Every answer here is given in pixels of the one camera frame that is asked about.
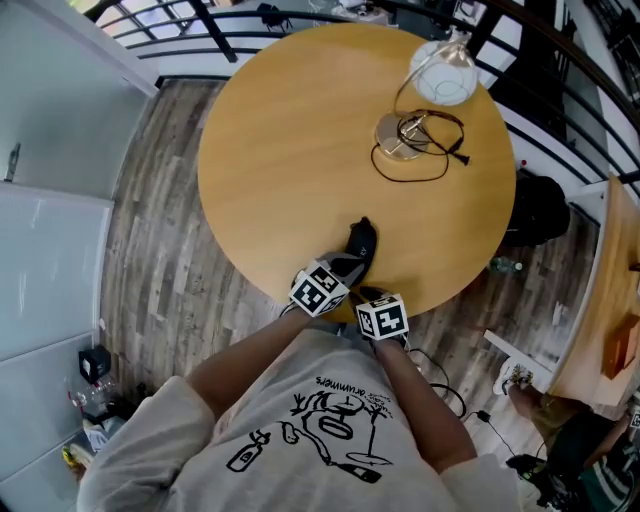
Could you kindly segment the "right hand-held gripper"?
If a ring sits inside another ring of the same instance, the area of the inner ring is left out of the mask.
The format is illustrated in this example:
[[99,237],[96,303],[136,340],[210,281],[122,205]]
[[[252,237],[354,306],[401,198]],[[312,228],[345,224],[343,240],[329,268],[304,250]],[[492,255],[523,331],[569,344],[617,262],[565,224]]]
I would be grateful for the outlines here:
[[349,292],[359,333],[369,341],[407,342],[409,326],[405,304],[399,294],[379,287],[361,286]]

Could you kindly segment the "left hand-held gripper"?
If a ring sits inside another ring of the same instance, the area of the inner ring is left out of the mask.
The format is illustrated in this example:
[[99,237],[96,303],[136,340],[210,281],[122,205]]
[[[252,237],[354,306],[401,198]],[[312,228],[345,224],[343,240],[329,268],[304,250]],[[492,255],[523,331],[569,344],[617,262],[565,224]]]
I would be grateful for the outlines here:
[[365,262],[345,252],[327,252],[299,272],[288,297],[311,317],[337,308],[367,273]]

